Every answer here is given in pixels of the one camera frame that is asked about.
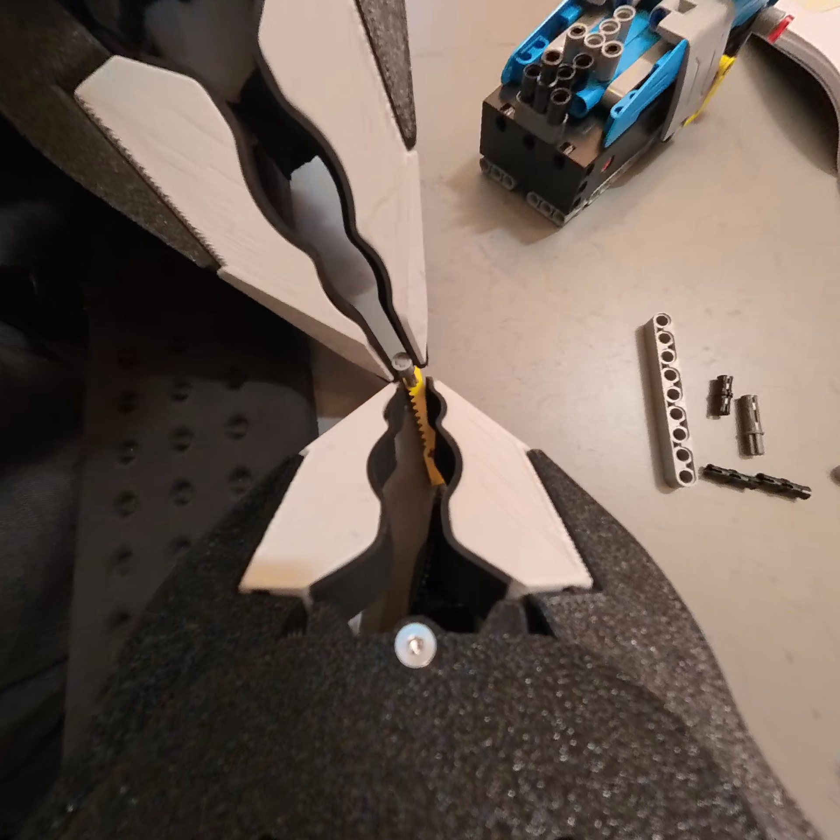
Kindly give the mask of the open instruction booklet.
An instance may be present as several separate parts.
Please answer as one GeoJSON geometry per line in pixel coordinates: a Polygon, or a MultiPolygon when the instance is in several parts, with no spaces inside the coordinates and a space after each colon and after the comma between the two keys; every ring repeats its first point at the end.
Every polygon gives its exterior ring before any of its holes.
{"type": "Polygon", "coordinates": [[[752,35],[768,75],[751,74],[771,116],[819,170],[838,176],[839,2],[771,2],[752,35]]]}

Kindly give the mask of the grey desk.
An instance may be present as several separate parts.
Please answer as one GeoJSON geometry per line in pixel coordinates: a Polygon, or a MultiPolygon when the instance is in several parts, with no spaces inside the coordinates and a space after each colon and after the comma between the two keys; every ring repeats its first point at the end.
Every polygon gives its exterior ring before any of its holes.
{"type": "Polygon", "coordinates": [[[550,2],[407,2],[431,372],[543,450],[667,573],[769,764],[838,838],[837,177],[782,133],[751,38],[698,120],[567,226],[480,174],[480,105],[550,2]],[[698,481],[654,455],[638,349],[675,322],[698,481]],[[731,414],[707,416],[733,376],[731,414]],[[759,398],[765,454],[739,451],[759,398]],[[712,464],[809,500],[703,479],[712,464]]]}

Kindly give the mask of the dark grey connector pin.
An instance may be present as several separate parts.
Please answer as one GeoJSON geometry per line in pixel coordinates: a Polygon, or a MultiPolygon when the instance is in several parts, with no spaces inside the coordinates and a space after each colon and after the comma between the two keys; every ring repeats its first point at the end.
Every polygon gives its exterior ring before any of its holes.
{"type": "Polygon", "coordinates": [[[736,426],[739,451],[744,457],[758,457],[765,454],[763,426],[760,416],[759,398],[745,394],[736,400],[736,426]]]}

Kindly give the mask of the black perforated chair seat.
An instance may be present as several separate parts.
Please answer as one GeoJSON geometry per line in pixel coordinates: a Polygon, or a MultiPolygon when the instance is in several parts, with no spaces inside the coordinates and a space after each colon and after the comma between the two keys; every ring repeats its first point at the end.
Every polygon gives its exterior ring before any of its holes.
{"type": "Polygon", "coordinates": [[[318,432],[309,337],[211,270],[151,249],[87,304],[67,763],[173,565],[318,432]]]}

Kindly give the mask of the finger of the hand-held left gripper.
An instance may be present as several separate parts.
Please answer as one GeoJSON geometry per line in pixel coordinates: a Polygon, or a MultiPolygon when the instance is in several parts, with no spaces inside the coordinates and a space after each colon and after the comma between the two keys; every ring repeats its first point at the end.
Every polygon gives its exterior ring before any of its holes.
{"type": "Polygon", "coordinates": [[[418,157],[407,149],[356,2],[263,2],[259,57],[337,182],[346,235],[371,267],[403,352],[427,363],[418,157]]]}
{"type": "Polygon", "coordinates": [[[235,130],[199,81],[114,56],[74,96],[208,249],[223,280],[345,360],[394,379],[362,327],[329,298],[315,258],[258,204],[235,130]]]}

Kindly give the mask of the yellow toothed rack piece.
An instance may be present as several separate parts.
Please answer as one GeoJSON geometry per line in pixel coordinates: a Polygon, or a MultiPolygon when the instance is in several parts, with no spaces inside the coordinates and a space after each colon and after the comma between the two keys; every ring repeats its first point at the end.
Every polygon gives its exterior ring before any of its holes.
{"type": "Polygon", "coordinates": [[[429,482],[432,487],[443,487],[446,482],[435,461],[436,432],[428,420],[426,383],[422,370],[414,366],[402,378],[402,382],[408,394],[416,427],[420,434],[423,462],[429,482]]]}

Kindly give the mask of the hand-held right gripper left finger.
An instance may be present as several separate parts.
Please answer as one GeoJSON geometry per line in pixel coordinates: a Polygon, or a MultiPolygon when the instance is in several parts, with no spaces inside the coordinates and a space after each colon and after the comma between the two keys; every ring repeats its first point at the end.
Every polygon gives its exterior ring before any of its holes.
{"type": "Polygon", "coordinates": [[[326,603],[341,617],[380,597],[392,564],[382,496],[405,407],[402,389],[386,385],[301,451],[241,592],[326,603]]]}

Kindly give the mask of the person's dark grey clothing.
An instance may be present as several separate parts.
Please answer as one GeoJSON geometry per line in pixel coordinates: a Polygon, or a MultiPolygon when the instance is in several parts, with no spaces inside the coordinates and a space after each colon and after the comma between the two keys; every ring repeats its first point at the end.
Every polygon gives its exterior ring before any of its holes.
{"type": "Polygon", "coordinates": [[[88,318],[74,188],[2,119],[2,727],[62,708],[88,318]]]}

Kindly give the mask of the blue brick toy car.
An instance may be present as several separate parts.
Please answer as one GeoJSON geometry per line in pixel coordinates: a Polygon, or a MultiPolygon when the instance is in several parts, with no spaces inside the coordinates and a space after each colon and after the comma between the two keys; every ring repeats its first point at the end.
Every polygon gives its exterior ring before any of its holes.
{"type": "Polygon", "coordinates": [[[483,101],[481,171],[564,225],[699,115],[769,4],[561,2],[483,101]]]}

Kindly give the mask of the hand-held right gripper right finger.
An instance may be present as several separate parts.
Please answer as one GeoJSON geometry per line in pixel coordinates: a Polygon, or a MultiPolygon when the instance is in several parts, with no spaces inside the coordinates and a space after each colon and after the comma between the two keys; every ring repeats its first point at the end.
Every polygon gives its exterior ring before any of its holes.
{"type": "Polygon", "coordinates": [[[417,562],[413,612],[483,623],[505,600],[592,591],[536,451],[441,381],[430,380],[426,394],[444,482],[417,562]]]}

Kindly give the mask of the long grey perforated beam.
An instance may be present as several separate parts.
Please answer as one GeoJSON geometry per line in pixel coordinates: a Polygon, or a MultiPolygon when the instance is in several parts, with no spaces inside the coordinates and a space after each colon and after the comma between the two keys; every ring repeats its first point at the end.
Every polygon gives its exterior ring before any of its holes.
{"type": "Polygon", "coordinates": [[[637,336],[659,475],[671,490],[693,487],[698,481],[697,452],[675,322],[667,311],[657,311],[639,328],[637,336]]]}

